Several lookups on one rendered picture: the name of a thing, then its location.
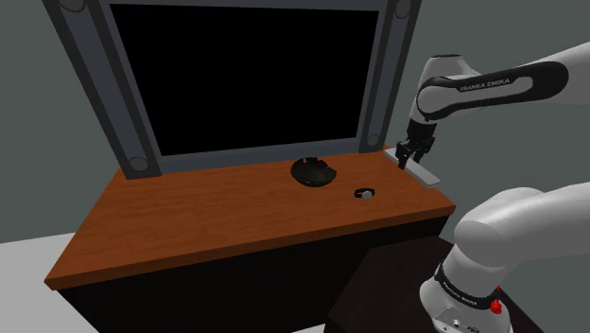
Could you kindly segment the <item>grey remote control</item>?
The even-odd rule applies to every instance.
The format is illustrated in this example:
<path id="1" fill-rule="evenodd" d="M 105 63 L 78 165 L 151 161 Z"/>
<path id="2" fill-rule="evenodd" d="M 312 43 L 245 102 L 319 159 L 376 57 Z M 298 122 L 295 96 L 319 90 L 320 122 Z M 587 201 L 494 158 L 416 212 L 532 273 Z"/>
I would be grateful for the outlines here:
<path id="1" fill-rule="evenodd" d="M 396 148 L 385 149 L 384 153 L 390 160 L 397 165 L 400 165 L 400 160 L 396 156 Z M 441 183 L 441 180 L 438 177 L 412 159 L 406 161 L 404 171 L 420 181 L 425 187 L 432 188 Z"/>

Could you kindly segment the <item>dark robot stand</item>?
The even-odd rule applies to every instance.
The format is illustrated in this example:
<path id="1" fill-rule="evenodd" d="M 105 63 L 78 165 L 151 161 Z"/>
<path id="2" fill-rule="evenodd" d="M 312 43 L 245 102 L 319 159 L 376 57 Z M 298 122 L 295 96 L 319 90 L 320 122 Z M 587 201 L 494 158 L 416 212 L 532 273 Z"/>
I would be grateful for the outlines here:
<path id="1" fill-rule="evenodd" d="M 439 237 L 368 252 L 330 310 L 323 333 L 544 333 L 489 268 Z"/>

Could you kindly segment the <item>grey framed television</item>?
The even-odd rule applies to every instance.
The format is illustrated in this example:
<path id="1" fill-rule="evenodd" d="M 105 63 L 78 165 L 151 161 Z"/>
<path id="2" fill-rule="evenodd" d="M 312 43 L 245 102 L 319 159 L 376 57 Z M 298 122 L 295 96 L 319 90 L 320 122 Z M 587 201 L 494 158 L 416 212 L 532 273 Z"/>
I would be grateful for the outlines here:
<path id="1" fill-rule="evenodd" d="M 126 178 L 383 148 L 423 0 L 42 0 Z"/>

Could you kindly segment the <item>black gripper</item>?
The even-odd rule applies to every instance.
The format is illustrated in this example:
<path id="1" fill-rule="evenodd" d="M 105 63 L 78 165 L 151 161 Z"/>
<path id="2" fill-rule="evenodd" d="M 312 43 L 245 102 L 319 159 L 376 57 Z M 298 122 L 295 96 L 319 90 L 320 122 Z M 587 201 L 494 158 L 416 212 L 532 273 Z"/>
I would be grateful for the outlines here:
<path id="1" fill-rule="evenodd" d="M 434 124 L 423 124 L 413 119 L 409 120 L 407 141 L 400 141 L 396 144 L 396 158 L 400 169 L 406 168 L 412 152 L 414 152 L 413 161 L 417 164 L 420 163 L 434 143 L 434 132 Z"/>

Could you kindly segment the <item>broken black bowl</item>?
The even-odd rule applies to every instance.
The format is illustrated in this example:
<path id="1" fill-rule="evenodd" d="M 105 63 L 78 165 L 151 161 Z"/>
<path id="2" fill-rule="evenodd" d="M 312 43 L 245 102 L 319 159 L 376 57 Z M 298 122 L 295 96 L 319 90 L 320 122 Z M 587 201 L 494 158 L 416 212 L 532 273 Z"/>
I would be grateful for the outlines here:
<path id="1" fill-rule="evenodd" d="M 297 160 L 290 168 L 290 174 L 299 184 L 307 187 L 322 187 L 335 180 L 337 172 L 317 157 Z"/>

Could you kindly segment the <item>wooden top tv cabinet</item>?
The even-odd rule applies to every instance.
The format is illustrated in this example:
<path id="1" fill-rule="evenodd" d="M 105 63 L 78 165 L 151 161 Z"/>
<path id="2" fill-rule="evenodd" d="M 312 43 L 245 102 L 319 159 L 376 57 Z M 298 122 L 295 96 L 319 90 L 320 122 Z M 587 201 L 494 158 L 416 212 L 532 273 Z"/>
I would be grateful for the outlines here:
<path id="1" fill-rule="evenodd" d="M 383 152 L 128 180 L 116 174 L 45 277 L 98 333 L 292 333 L 322 324 L 374 247 L 440 233 L 455 205 Z M 369 187 L 369 200 L 354 197 Z"/>

